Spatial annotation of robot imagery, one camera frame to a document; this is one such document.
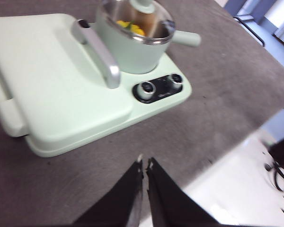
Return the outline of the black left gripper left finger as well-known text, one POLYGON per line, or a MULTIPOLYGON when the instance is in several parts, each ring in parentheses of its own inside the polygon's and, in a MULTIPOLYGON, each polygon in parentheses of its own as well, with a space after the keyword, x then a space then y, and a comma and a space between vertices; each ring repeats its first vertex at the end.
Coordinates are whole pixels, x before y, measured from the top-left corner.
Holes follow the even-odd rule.
POLYGON ((139 224, 142 210, 142 155, 133 162, 115 185, 74 224, 139 224))

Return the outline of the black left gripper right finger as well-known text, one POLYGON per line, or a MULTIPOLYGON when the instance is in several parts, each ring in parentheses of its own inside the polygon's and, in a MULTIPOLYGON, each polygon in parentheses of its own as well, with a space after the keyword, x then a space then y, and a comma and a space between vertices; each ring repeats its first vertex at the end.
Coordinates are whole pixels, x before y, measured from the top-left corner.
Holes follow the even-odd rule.
POLYGON ((146 174, 153 224, 218 224, 181 190, 153 157, 148 160, 146 174))

